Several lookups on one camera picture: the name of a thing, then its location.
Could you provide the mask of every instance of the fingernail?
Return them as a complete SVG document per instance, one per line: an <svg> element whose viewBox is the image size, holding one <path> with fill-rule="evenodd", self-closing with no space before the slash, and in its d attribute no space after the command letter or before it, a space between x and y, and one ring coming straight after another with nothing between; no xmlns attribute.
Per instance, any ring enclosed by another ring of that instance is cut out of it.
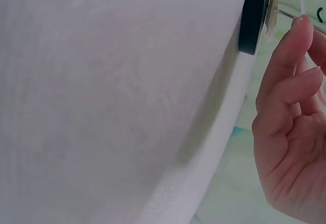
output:
<svg viewBox="0 0 326 224"><path fill-rule="evenodd" d="M300 76L304 76L304 77L311 76L311 75L314 75L315 73L317 73L319 70L320 70L320 66L317 66L310 70L306 70L305 72L301 73Z"/></svg>
<svg viewBox="0 0 326 224"><path fill-rule="evenodd" d="M296 30L300 27L300 22L302 22L303 15L301 15L299 18L295 18L292 22L291 30Z"/></svg>

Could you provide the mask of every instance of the hand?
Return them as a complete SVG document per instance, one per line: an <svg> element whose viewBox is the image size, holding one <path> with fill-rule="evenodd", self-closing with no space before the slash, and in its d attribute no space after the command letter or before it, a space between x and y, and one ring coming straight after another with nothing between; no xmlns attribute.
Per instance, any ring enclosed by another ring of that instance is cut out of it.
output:
<svg viewBox="0 0 326 224"><path fill-rule="evenodd" d="M316 65L307 70L306 52ZM309 224L326 223L326 116L315 94L326 70L326 40L307 16L275 49L258 93L255 160L267 201Z"/></svg>

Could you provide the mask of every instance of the black rim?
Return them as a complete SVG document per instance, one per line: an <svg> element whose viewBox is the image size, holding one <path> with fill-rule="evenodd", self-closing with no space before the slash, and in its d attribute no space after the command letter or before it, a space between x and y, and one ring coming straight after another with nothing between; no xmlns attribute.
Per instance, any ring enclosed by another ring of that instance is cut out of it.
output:
<svg viewBox="0 0 326 224"><path fill-rule="evenodd" d="M254 55L263 29L269 0L245 0L242 11L239 51Z"/></svg>

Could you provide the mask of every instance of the white fabric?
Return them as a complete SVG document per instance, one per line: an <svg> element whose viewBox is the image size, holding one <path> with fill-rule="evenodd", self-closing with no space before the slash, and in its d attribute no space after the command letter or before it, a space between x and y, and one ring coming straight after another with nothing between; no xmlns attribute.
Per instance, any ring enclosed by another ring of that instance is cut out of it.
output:
<svg viewBox="0 0 326 224"><path fill-rule="evenodd" d="M187 221L208 176L165 169L243 1L0 0L0 223Z"/></svg>

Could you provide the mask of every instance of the white curved surface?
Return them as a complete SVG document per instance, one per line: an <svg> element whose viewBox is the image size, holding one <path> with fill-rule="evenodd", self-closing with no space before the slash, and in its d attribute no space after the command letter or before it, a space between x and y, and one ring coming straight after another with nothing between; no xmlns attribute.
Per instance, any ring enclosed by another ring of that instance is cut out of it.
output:
<svg viewBox="0 0 326 224"><path fill-rule="evenodd" d="M238 55L234 49L229 51L234 53L231 56L236 56L235 66L220 109L213 115L212 125L208 125L207 134L201 145L195 146L197 150L189 161L183 164L177 158L167 168L139 224L188 224L208 189L235 125L257 57L244 53ZM179 157L188 154L185 151Z"/></svg>
<svg viewBox="0 0 326 224"><path fill-rule="evenodd" d="M0 0L0 223L187 221L151 203L243 1Z"/></svg>

